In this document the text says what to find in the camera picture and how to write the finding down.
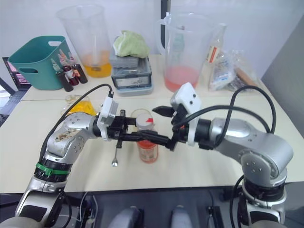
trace laptop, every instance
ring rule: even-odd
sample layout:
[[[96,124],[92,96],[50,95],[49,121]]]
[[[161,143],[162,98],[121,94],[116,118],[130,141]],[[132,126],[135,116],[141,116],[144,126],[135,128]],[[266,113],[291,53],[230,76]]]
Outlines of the laptop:
[[[24,94],[31,87],[31,84],[24,78],[22,74],[8,61],[8,57],[2,58],[5,66],[9,71],[9,75],[13,79],[17,91],[13,90],[8,84],[0,78],[0,85],[10,94],[9,101],[0,109],[1,115],[9,115],[19,103]]]

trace gray plastic container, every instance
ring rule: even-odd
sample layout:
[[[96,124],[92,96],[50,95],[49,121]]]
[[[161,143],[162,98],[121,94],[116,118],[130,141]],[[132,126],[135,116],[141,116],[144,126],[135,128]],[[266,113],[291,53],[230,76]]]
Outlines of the gray plastic container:
[[[115,68],[134,68],[138,66],[138,57],[132,57],[132,56],[125,56],[125,57],[119,57],[115,55],[115,50],[112,46],[111,52],[110,52],[110,63],[112,67]]]
[[[153,92],[153,84],[150,86],[139,87],[136,89],[117,89],[117,93],[120,96],[141,96],[147,95]]]
[[[138,67],[112,68],[112,80],[117,89],[151,86],[151,67],[149,59],[140,58]]]

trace green cloth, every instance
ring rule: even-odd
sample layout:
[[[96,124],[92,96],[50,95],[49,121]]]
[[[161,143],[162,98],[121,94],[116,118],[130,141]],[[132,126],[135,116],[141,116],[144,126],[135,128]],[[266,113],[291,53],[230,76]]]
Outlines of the green cloth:
[[[146,58],[149,54],[149,47],[144,38],[131,31],[122,31],[122,35],[114,41],[113,48],[119,57]]]

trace white plastic bottle cap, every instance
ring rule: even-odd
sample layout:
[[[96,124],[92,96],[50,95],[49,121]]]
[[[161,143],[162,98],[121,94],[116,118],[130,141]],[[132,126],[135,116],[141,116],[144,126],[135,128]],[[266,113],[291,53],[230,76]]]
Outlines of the white plastic bottle cap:
[[[154,121],[149,113],[142,113],[136,117],[136,126],[138,130],[151,130],[154,126]]]

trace white wall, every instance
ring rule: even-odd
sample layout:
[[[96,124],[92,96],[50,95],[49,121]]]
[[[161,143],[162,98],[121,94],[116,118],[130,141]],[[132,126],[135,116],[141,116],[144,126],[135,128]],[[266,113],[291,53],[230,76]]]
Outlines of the white wall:
[[[0,0],[0,57],[9,57],[30,39],[42,35],[62,35],[76,54],[55,13],[67,6],[94,3],[105,7],[112,42],[121,30],[132,30],[145,38],[156,52],[153,23],[160,19],[160,0]],[[0,60],[0,77],[16,90]]]
[[[227,23],[224,49],[244,50],[261,78],[303,16],[304,1],[171,0],[171,13],[187,11]]]

